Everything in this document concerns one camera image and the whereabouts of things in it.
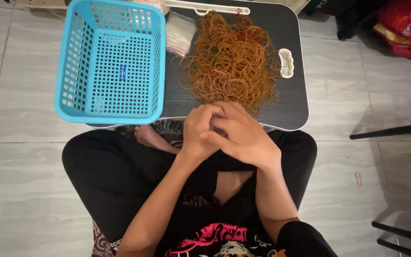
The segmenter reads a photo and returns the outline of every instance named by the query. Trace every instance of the person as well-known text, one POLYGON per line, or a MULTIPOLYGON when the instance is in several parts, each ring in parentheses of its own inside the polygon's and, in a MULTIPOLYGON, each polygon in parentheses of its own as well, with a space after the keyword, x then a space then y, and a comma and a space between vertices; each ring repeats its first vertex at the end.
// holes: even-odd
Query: person
POLYGON ((311 136, 266 133, 234 102, 193 109, 181 149, 149 127, 138 127, 137 141, 88 131, 63 150, 117 257, 336 256, 298 218, 317 155, 311 136))

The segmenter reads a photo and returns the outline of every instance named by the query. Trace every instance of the right hand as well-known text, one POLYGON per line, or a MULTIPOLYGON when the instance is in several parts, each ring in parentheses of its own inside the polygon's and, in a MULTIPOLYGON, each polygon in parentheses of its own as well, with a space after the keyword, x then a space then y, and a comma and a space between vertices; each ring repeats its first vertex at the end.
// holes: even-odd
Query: right hand
POLYGON ((214 118, 212 125, 224 130, 229 138, 213 131, 201 133, 227 155, 262 170, 280 167, 281 151, 263 127, 237 102, 217 102, 226 118, 214 118))

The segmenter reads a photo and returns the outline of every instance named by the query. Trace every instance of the left hand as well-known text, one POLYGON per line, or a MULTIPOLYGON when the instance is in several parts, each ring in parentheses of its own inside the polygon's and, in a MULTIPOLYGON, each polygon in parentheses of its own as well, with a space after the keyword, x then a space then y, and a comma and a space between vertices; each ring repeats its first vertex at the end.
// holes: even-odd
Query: left hand
POLYGON ((194 161, 197 165, 219 149, 217 145, 199 137, 202 132, 210 131, 210 120, 213 114, 225 117, 220 106, 211 104, 201 105, 191 110, 183 126, 183 146, 179 155, 186 156, 187 159, 194 161))

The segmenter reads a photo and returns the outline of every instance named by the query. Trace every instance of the black table top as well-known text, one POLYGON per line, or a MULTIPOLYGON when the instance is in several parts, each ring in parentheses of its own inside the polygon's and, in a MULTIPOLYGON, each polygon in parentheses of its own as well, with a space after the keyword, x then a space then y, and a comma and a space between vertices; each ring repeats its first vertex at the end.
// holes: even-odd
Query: black table top
MULTIPOLYGON (((287 6, 279 4, 235 1, 235 0, 195 0, 194 2, 215 5, 248 7, 250 17, 256 26, 263 28, 270 36, 275 49, 289 49, 294 59, 294 75, 277 81, 275 90, 277 98, 262 106, 258 121, 261 124, 280 130, 298 130, 305 125, 309 117, 307 94, 305 88, 304 66, 300 44, 299 23, 296 14, 287 6)), ((171 8, 172 11, 198 20, 194 10, 171 8)), ((229 20, 232 14, 220 13, 229 20)), ((190 54, 194 54, 194 45, 190 54)), ((166 77, 164 84, 164 107, 160 119, 184 118, 192 108, 200 103, 179 84, 180 71, 175 70, 171 60, 175 55, 166 53, 166 77)), ((89 124, 93 127, 104 125, 89 124)))

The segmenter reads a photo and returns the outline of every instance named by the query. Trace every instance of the black metal leg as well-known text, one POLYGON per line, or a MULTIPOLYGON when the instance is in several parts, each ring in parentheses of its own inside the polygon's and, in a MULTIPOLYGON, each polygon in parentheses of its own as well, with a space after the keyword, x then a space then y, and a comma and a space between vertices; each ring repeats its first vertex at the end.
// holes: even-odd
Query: black metal leg
POLYGON ((403 236, 403 237, 406 237, 408 239, 411 239, 411 231, 398 229, 398 228, 395 228, 395 227, 392 227, 392 226, 383 225, 383 224, 375 222, 375 221, 372 221, 372 226, 374 228, 378 228, 378 229, 388 231, 388 232, 391 232, 393 234, 396 234, 396 235, 403 236))
POLYGON ((386 137, 386 136, 395 136, 395 135, 403 135, 403 134, 411 134, 411 125, 396 127, 396 128, 387 128, 382 129, 374 132, 367 132, 361 134, 354 134, 350 135, 350 139, 360 139, 360 138, 375 138, 375 137, 386 137))
POLYGON ((377 239, 377 244, 379 244, 381 246, 384 246, 384 247, 387 247, 387 248, 390 248, 390 249, 393 249, 395 251, 398 251, 400 253, 403 253, 403 254, 411 257, 411 249, 409 249, 409 248, 395 245, 395 244, 387 242, 383 239, 377 239))

